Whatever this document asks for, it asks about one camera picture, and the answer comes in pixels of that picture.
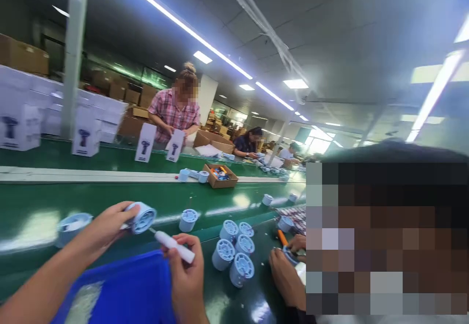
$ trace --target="pink plaid shirt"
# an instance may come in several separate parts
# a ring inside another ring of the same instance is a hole
[[[167,125],[175,129],[186,130],[192,125],[200,124],[200,107],[197,103],[188,103],[181,110],[178,108],[172,88],[159,91],[151,101],[148,112],[157,115]],[[157,126],[155,141],[166,143],[170,140],[161,127]]]

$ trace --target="hair bun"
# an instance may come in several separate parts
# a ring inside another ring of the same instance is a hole
[[[186,63],[184,63],[184,69],[185,69],[186,71],[189,71],[189,72],[195,74],[195,66],[194,66],[194,64],[191,63],[191,62],[186,62]]]

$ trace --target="blue plastic bin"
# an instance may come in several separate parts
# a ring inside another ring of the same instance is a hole
[[[85,271],[72,285],[52,324],[63,324],[84,285],[103,281],[89,324],[175,324],[171,273],[160,250]]]

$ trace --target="woman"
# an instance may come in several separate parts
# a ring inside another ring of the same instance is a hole
[[[262,139],[262,129],[257,126],[233,141],[234,154],[240,157],[257,159],[257,144]]]
[[[199,81],[192,63],[185,63],[172,88],[159,91],[148,108],[149,119],[157,126],[155,141],[166,143],[174,129],[187,136],[197,132],[200,107],[197,104]]]

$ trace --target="fluorescent light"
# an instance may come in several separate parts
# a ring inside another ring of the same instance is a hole
[[[201,60],[201,61],[202,61],[203,63],[205,63],[205,64],[208,64],[208,63],[211,63],[211,62],[212,62],[212,60],[211,60],[207,55],[205,55],[204,53],[202,53],[201,51],[196,51],[196,52],[194,53],[194,56],[195,56],[197,59]]]
[[[239,85],[243,90],[254,90],[250,85]]]
[[[464,42],[469,40],[469,15],[466,17],[463,26],[459,30],[459,34],[454,40],[455,43]]]
[[[178,18],[176,18],[173,14],[171,14],[168,10],[166,10],[164,7],[162,7],[160,4],[155,2],[154,0],[146,0],[148,1],[151,5],[153,5],[155,8],[157,8],[159,11],[161,11],[166,17],[168,17],[171,21],[173,21],[176,25],[181,27],[184,31],[189,33],[191,36],[193,36],[195,39],[197,39],[199,42],[201,42],[204,46],[206,46],[208,49],[210,49],[213,53],[218,55],[220,58],[222,58],[224,61],[226,61],[228,64],[230,64],[232,67],[234,67],[237,71],[241,72],[244,76],[246,76],[248,79],[252,80],[253,77],[248,74],[246,71],[241,69],[238,65],[233,63],[230,59],[228,59],[225,55],[220,53],[218,50],[216,50],[213,46],[211,46],[208,42],[206,42],[202,37],[200,37],[197,33],[192,31],[189,27],[187,27],[182,21],[180,21]]]
[[[62,15],[64,15],[65,17],[70,17],[70,14],[69,14],[69,13],[63,11],[62,9],[59,9],[59,8],[56,7],[56,6],[53,6],[53,7],[54,7],[54,9],[56,9],[58,12],[60,12],[60,13],[61,13]]]
[[[417,116],[417,119],[415,120],[414,125],[412,126],[412,130],[420,130],[422,128],[436,101],[440,97],[441,93],[445,89],[446,84],[448,83],[454,71],[456,70],[463,55],[464,50],[458,50],[450,53],[447,56],[445,62],[443,63],[443,67],[438,73],[438,76],[436,77],[436,80],[433,83],[430,92],[428,92],[428,95],[426,96],[425,101],[422,107],[420,108],[419,115]]]
[[[168,65],[165,65],[165,68],[167,68],[169,71],[176,72],[172,67],[169,67]]]
[[[268,94],[270,94],[272,97],[274,97],[278,102],[282,103],[284,106],[286,106],[289,110],[295,110],[288,104],[286,104],[283,100],[281,100],[279,97],[277,97],[276,94],[274,94],[270,89],[268,89],[266,86],[264,86],[261,82],[256,82],[256,85],[261,87],[264,91],[266,91]]]
[[[286,80],[283,81],[291,89],[309,88],[308,85],[302,80]]]
[[[420,130],[412,130],[409,134],[409,137],[405,141],[407,143],[411,143],[411,142],[415,141],[415,139],[417,138],[419,132],[420,132]]]

